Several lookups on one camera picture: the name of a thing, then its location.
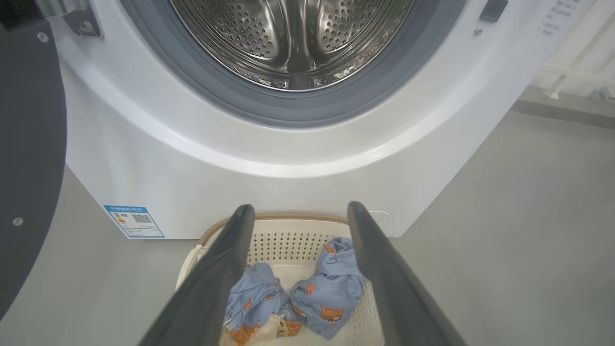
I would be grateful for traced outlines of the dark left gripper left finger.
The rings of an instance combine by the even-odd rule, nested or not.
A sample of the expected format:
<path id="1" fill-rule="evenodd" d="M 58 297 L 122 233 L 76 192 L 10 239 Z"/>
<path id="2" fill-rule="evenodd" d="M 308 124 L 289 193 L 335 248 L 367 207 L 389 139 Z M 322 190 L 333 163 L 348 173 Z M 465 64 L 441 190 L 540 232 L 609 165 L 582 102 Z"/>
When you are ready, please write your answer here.
<path id="1" fill-rule="evenodd" d="M 145 333 L 141 346 L 217 346 L 231 287 L 245 271 L 254 223 L 251 205 L 235 210 Z"/>

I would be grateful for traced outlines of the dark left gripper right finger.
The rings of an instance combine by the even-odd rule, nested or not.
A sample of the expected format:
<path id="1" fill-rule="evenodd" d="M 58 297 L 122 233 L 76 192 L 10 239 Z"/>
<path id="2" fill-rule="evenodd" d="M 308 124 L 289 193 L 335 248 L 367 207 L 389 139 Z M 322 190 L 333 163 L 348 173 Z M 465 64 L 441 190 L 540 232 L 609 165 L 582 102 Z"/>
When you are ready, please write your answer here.
<path id="1" fill-rule="evenodd" d="M 463 346 L 465 342 L 365 206 L 347 206 L 358 267 L 369 280 L 387 346 Z"/>

